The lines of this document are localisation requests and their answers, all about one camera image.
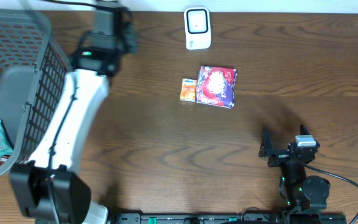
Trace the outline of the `purple red snack packet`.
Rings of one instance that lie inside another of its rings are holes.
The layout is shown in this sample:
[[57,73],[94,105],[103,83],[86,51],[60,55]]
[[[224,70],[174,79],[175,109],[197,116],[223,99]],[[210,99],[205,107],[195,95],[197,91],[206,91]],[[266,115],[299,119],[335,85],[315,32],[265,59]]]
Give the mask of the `purple red snack packet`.
[[235,68],[201,66],[196,84],[196,102],[231,109],[235,105]]

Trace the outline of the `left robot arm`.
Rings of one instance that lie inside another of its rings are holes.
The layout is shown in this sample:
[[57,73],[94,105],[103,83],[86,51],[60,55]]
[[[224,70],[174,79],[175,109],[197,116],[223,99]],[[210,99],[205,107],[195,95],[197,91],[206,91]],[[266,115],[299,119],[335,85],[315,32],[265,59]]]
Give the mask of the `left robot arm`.
[[109,95],[125,54],[138,51],[133,16],[119,1],[96,1],[93,28],[70,56],[63,93],[36,150],[14,164],[9,180],[21,213],[43,222],[107,223],[109,211],[93,202],[78,177],[93,120]]

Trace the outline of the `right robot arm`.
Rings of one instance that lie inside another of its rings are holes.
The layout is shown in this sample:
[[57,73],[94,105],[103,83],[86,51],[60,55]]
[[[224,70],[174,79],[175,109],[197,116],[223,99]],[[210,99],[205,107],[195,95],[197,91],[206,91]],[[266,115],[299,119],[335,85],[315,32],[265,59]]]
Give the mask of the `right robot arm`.
[[288,208],[280,219],[285,223],[322,223],[322,211],[327,208],[330,183],[317,175],[308,176],[307,163],[315,159],[320,144],[304,125],[286,149],[275,149],[267,128],[262,130],[259,157],[268,159],[269,167],[281,170],[280,186],[285,190]]

